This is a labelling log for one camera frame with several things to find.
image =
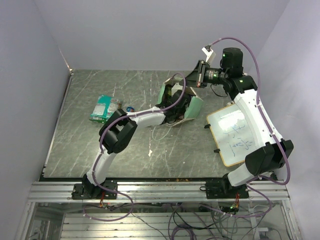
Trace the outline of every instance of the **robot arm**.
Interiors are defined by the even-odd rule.
[[[287,157],[294,145],[291,140],[284,140],[276,130],[260,101],[259,106],[273,129],[272,135],[270,134],[256,105],[258,87],[251,76],[243,74],[242,51],[234,47],[223,49],[220,68],[210,67],[212,62],[210,56],[213,55],[210,46],[205,47],[203,51],[207,59],[199,60],[195,69],[186,77],[187,86],[205,88],[208,84],[223,85],[224,91],[242,111],[256,147],[255,151],[245,157],[243,165],[224,176],[227,178],[227,184],[230,187],[237,187],[257,175],[283,167],[285,161],[272,135],[280,140]]]
[[[123,115],[130,116],[130,118],[125,119],[123,122],[120,121],[118,126],[114,126],[104,137],[102,145],[103,154],[100,157],[99,162],[95,168],[95,178],[99,184],[105,181],[107,177],[108,168],[112,164],[117,154],[123,151],[128,146],[136,129],[161,125],[165,122],[166,115],[163,112],[154,112],[142,116],[136,116],[139,113],[148,112],[150,110],[154,112],[159,111],[161,109],[156,106],[148,110],[139,112],[124,112],[122,109],[120,109],[117,112],[115,112],[114,115],[112,115],[112,117],[101,128],[101,130],[99,131],[100,136],[102,135],[103,131],[107,128],[107,126],[114,121],[114,119]],[[97,159],[100,153],[101,151],[99,149],[95,159]],[[86,176],[90,183],[96,185],[92,176],[93,167],[94,166],[92,165],[90,170],[87,172]]]

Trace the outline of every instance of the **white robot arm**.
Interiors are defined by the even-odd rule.
[[[166,115],[163,112],[154,112],[154,113],[148,113],[142,116],[136,116],[139,113],[150,112],[150,110],[154,112],[154,111],[159,111],[161,109],[159,107],[154,106],[148,110],[127,113],[127,115],[130,116],[130,120],[136,123],[136,129],[161,125],[165,122]],[[95,168],[95,178],[99,184],[105,181],[107,177],[107,170],[112,164],[115,157],[117,156],[117,153],[114,153],[114,152],[108,153],[108,150],[106,149],[106,147],[105,146],[102,146],[102,147],[103,147],[103,154],[100,157],[100,160]],[[95,159],[97,159],[100,153],[101,153],[101,150],[99,149]],[[92,176],[93,167],[94,166],[92,165],[92,167],[90,168],[90,170],[87,172],[86,175],[88,180],[94,185],[96,185]]]

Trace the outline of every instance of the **black mounting plate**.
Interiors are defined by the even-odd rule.
[[[107,189],[111,189],[111,190],[118,190],[118,185],[115,181],[113,180],[106,180],[101,184],[103,187],[107,188]],[[96,197],[91,197],[90,194],[88,194],[83,186],[82,183],[76,183],[73,186],[73,191],[72,191],[72,199],[73,200],[88,200],[88,199],[101,199],[102,194],[105,193],[104,195],[104,200],[115,200],[117,199],[117,194],[116,193],[112,193],[112,192],[108,192],[108,191],[104,191],[103,189],[101,189],[98,186],[95,186],[95,191],[98,191],[96,195]]]
[[[226,187],[223,178],[213,178],[211,181],[207,181],[203,188],[205,188],[207,199],[235,199],[236,194],[239,194],[240,199],[249,198],[245,184],[237,187]]]

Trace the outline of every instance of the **green cardboard box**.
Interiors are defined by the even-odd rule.
[[[174,85],[174,87],[172,87],[172,90],[171,90],[172,95],[175,93],[175,91],[182,90],[183,86],[179,85],[180,81],[181,81],[181,79],[178,79],[178,78],[177,79],[176,78],[174,78],[174,79],[169,78],[168,80],[166,80],[161,86],[161,90],[159,92],[159,97],[158,97],[157,103],[158,104],[161,103],[162,96],[165,92],[166,85],[168,85],[168,84]],[[201,110],[201,107],[202,107],[204,101],[197,95],[197,93],[195,92],[195,90],[192,87],[187,86],[185,88],[185,92],[188,93],[189,95],[193,96],[191,98],[189,107],[186,109],[184,116],[183,116],[183,119],[176,120],[175,123],[170,124],[170,126],[176,126],[176,125],[182,124],[186,121],[193,120],[200,113],[200,110]]]

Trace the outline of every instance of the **cable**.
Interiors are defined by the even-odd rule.
[[[133,213],[131,213],[132,216],[136,217],[137,219],[141,220],[142,222],[144,222],[147,226],[149,226],[150,228],[157,230],[159,233],[161,233],[161,235],[164,237],[165,240],[167,240],[166,236],[157,228],[150,226],[146,221],[144,221],[142,218],[140,218],[139,216],[134,215]]]
[[[160,137],[159,139],[155,139],[155,138],[154,138],[154,133],[155,133],[156,127],[157,127],[157,126],[154,126],[153,131],[152,131],[152,139],[155,140],[155,141],[160,141],[160,140],[164,139],[164,138],[168,135],[168,133],[170,132],[170,130],[171,130],[171,128],[172,128],[172,126],[169,127],[169,130],[166,132],[165,135],[163,135],[163,136]]]
[[[257,227],[259,226],[259,224],[261,223],[262,219],[264,219],[265,216],[266,216],[266,215],[263,215],[263,216],[261,217],[260,221],[256,224],[256,226],[253,227],[253,228],[251,228],[249,231],[247,231],[246,234],[243,235],[243,237],[242,237],[240,240],[243,240],[244,237],[245,237],[246,235],[248,235],[248,233],[250,233],[250,231],[253,230],[253,229],[255,229],[255,231],[254,231],[254,233],[253,233],[253,237],[255,237]]]
[[[217,239],[216,236],[214,235],[214,233],[210,230],[210,228],[206,226],[206,223],[202,220],[202,218],[198,214],[196,214],[195,212],[193,214],[196,215],[196,217],[203,223],[205,228],[208,229],[208,232],[214,237],[214,239]]]
[[[276,142],[277,146],[279,147],[280,149],[280,152],[283,156],[283,159],[284,159],[284,162],[285,162],[285,165],[286,165],[286,172],[287,172],[287,176],[286,176],[286,180],[284,182],[278,182],[276,180],[273,180],[271,177],[268,177],[268,176],[263,176],[261,175],[261,177],[275,183],[275,184],[279,184],[279,185],[286,185],[289,180],[290,180],[290,177],[291,177],[291,171],[290,171],[290,166],[289,166],[289,161],[288,161],[288,158],[287,158],[287,155],[285,153],[285,150],[283,149],[283,147],[281,146],[280,144],[280,141],[278,140],[278,138],[276,137],[272,127],[270,126],[261,106],[260,106],[260,90],[261,90],[261,79],[260,79],[260,71],[259,71],[259,66],[258,66],[258,62],[257,62],[257,59],[254,55],[254,53],[252,52],[252,50],[248,47],[248,45],[246,45],[243,41],[241,41],[240,39],[236,38],[236,37],[231,37],[231,36],[227,36],[227,37],[222,37],[222,38],[219,38],[218,40],[214,41],[213,43],[210,44],[210,46],[222,41],[222,40],[227,40],[227,39],[230,39],[230,40],[235,40],[237,41],[238,43],[242,44],[250,53],[252,59],[253,59],[253,62],[254,62],[254,65],[255,65],[255,70],[256,70],[256,75],[257,75],[257,81],[258,81],[258,89],[257,89],[257,92],[256,92],[256,106],[261,114],[261,117],[265,123],[265,125],[267,126],[270,134],[272,135],[274,141]],[[254,177],[252,180],[249,181],[252,182],[254,180],[257,180],[258,179],[258,176],[257,177]]]
[[[217,93],[215,92],[215,90],[212,88],[212,86],[213,86],[213,84],[210,85],[210,88],[211,88],[212,92],[213,92],[216,96],[222,97],[222,98],[228,97],[228,93],[226,94],[226,96],[221,96],[221,95],[217,94]]]
[[[279,234],[280,240],[282,240],[281,234],[277,229],[272,228],[272,227],[268,227],[268,229],[270,229],[271,231],[276,231]]]
[[[165,112],[165,111],[173,108],[175,105],[177,105],[177,104],[180,102],[180,100],[182,99],[182,97],[183,97],[183,95],[184,95],[184,93],[185,93],[185,91],[186,91],[187,81],[186,81],[185,76],[184,76],[182,73],[179,73],[179,72],[178,72],[178,73],[175,73],[171,78],[173,79],[176,75],[181,75],[182,78],[183,78],[183,87],[182,87],[182,92],[181,92],[181,95],[179,96],[179,98],[178,98],[173,104],[171,104],[171,105],[168,106],[168,107],[165,107],[165,108],[160,109],[160,110],[155,110],[155,111],[149,110],[149,111],[140,112],[140,113],[137,113],[137,114],[136,114],[136,117],[142,116],[142,115],[146,115],[146,114],[151,114],[151,113],[163,113],[163,112]],[[126,198],[128,198],[128,199],[130,200],[130,202],[131,202],[131,209],[130,209],[129,212],[128,212],[127,214],[125,214],[124,216],[121,216],[121,217],[118,217],[118,218],[115,218],[115,219],[101,219],[101,218],[89,216],[89,215],[86,213],[86,206],[84,206],[84,207],[83,207],[83,216],[86,217],[86,218],[93,219],[93,220],[97,220],[97,221],[102,221],[102,222],[113,222],[113,221],[118,221],[118,220],[124,219],[125,217],[129,216],[129,215],[132,213],[133,209],[134,209],[134,201],[133,201],[133,199],[132,199],[129,195],[127,195],[127,194],[125,194],[125,193],[122,193],[122,192],[120,192],[120,191],[112,190],[112,189],[109,189],[109,188],[106,188],[106,187],[102,186],[102,185],[97,181],[96,175],[95,175],[95,171],[96,171],[96,167],[97,167],[97,165],[98,165],[98,162],[99,162],[102,154],[104,153],[104,149],[103,149],[102,143],[103,143],[103,140],[104,140],[107,132],[108,132],[116,123],[118,123],[119,121],[121,121],[121,120],[123,120],[123,119],[129,118],[129,117],[130,117],[129,115],[125,115],[125,116],[119,117],[118,119],[116,119],[115,121],[113,121],[109,126],[107,126],[106,129],[103,131],[103,133],[102,133],[102,135],[101,135],[101,138],[100,138],[100,143],[99,143],[99,147],[100,147],[101,152],[100,152],[100,154],[97,156],[97,158],[96,158],[96,160],[95,160],[95,162],[94,162],[94,164],[93,164],[93,168],[92,168],[92,179],[93,179],[95,185],[98,186],[99,188],[101,188],[102,190],[107,191],[107,192],[109,192],[109,193],[113,193],[113,194],[120,194],[120,195],[125,196]]]

